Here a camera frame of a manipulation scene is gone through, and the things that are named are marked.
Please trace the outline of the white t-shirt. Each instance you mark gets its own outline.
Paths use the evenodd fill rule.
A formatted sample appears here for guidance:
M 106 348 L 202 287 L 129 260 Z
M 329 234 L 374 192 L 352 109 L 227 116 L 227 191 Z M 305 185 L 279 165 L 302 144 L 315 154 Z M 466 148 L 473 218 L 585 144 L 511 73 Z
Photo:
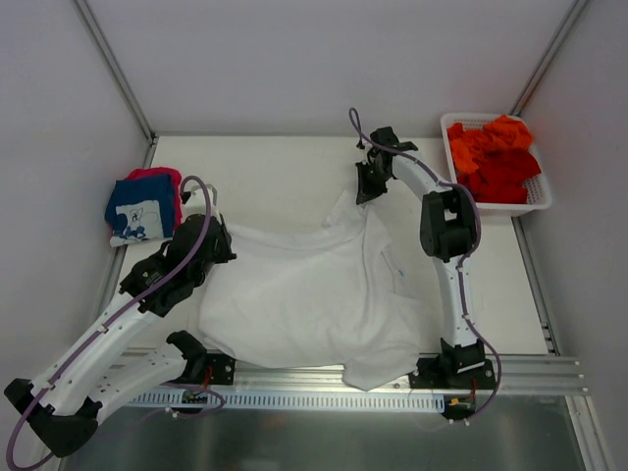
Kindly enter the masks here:
M 340 365 L 363 391 L 414 370 L 426 308 L 372 210 L 343 193 L 317 232 L 229 233 L 236 259 L 211 270 L 199 308 L 206 345 L 270 369 Z

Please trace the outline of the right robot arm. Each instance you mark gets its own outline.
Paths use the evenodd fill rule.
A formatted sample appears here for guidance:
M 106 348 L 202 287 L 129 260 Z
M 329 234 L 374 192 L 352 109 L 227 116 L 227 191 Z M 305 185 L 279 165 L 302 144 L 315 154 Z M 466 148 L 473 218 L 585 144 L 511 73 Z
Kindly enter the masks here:
M 475 203 L 462 186 L 422 162 L 418 147 L 400 141 L 390 127 L 362 134 L 357 147 L 366 152 L 356 164 L 358 205 L 387 193 L 390 180 L 403 182 L 421 203 L 418 238 L 438 275 L 444 334 L 440 354 L 417 362 L 418 377 L 436 388 L 480 386 L 490 363 L 474 325 L 470 295 L 469 260 L 481 236 Z

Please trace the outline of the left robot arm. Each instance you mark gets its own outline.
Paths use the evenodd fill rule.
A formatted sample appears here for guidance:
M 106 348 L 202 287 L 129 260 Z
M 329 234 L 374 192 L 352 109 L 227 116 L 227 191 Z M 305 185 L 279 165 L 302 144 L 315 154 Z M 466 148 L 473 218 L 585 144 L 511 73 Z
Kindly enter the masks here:
M 223 216 L 194 214 L 149 257 L 136 262 L 90 328 L 33 379 L 14 379 L 4 395 L 55 457 L 84 446 L 115 411 L 161 384 L 198 385 L 214 367 L 191 333 L 169 334 L 157 349 L 112 372 L 145 329 L 203 285 L 210 269 L 236 259 Z

